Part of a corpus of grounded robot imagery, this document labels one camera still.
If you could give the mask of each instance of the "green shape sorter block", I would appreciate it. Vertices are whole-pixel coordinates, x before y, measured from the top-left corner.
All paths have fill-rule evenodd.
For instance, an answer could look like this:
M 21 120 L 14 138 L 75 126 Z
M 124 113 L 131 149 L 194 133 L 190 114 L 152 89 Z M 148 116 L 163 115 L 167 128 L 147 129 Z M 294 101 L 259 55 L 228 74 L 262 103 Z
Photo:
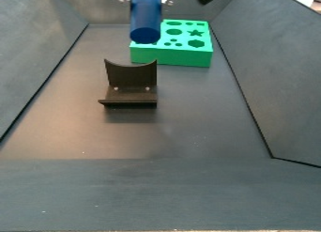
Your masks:
M 208 67 L 211 65 L 211 33 L 204 21 L 168 20 L 160 24 L 160 39 L 151 44 L 131 42 L 132 63 Z

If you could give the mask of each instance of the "hexagonal hole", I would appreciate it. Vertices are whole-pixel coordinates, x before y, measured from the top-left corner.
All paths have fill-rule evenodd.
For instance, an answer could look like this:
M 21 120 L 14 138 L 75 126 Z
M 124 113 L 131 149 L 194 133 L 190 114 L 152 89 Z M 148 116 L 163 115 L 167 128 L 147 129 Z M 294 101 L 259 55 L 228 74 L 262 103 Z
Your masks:
M 188 45 L 194 48 L 200 48 L 206 45 L 206 43 L 202 40 L 190 40 Z

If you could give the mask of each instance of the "blue cylinder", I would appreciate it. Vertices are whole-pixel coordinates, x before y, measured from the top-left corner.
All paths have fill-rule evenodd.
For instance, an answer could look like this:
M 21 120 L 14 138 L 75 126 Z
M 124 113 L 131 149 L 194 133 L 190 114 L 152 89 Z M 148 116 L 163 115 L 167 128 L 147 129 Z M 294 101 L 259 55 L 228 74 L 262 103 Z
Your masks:
M 162 0 L 130 1 L 130 38 L 138 43 L 160 39 Z

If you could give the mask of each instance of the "star-shaped hole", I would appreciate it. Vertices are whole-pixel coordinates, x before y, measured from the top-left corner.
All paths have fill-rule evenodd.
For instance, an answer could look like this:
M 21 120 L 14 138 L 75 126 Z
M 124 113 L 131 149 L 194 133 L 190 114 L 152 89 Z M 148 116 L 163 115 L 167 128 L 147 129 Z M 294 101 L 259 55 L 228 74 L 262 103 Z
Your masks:
M 191 36 L 198 36 L 198 37 L 202 37 L 202 34 L 203 34 L 204 32 L 199 32 L 199 31 L 196 31 L 196 30 L 192 30 L 191 32 L 190 32 L 190 35 Z

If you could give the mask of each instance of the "gray wall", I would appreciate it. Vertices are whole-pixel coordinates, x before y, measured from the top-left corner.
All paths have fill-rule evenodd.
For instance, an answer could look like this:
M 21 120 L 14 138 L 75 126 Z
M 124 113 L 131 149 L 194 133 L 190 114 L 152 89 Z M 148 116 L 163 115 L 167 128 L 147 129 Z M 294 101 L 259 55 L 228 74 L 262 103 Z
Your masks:
M 0 138 L 87 26 L 63 0 L 0 0 Z
M 275 158 L 321 165 L 321 16 L 232 0 L 210 23 Z
M 130 23 L 130 3 L 117 0 L 67 0 L 81 16 L 93 24 Z M 171 19 L 210 20 L 231 0 L 214 0 L 206 6 L 196 0 L 171 0 L 163 5 L 163 17 Z

